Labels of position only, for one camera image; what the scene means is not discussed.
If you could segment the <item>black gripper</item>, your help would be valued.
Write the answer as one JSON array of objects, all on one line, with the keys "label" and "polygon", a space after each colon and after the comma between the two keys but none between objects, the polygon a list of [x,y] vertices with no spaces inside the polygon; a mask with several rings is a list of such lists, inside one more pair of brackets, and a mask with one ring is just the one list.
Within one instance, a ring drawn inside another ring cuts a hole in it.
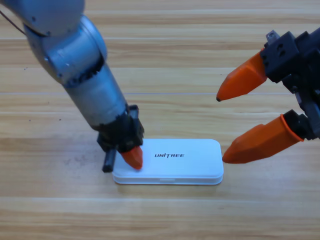
[{"label": "black gripper", "polygon": [[141,146],[144,128],[139,120],[137,105],[127,105],[123,114],[110,124],[101,124],[97,143],[105,152],[102,171],[111,173],[114,169],[117,153],[135,170],[143,167],[143,151]]},{"label": "black gripper", "polygon": [[302,139],[320,136],[320,31],[295,37],[291,32],[266,35],[264,49],[230,72],[221,84],[218,102],[247,95],[267,77],[295,95],[303,114],[285,113],[289,128]]}]

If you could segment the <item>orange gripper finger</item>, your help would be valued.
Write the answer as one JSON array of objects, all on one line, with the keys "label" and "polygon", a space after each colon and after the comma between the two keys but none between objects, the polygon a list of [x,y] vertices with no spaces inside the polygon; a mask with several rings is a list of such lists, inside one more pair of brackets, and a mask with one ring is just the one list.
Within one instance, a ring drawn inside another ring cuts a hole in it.
[{"label": "orange gripper finger", "polygon": [[228,164],[246,164],[269,158],[303,141],[290,129],[282,114],[237,137],[223,154],[222,160]]}]

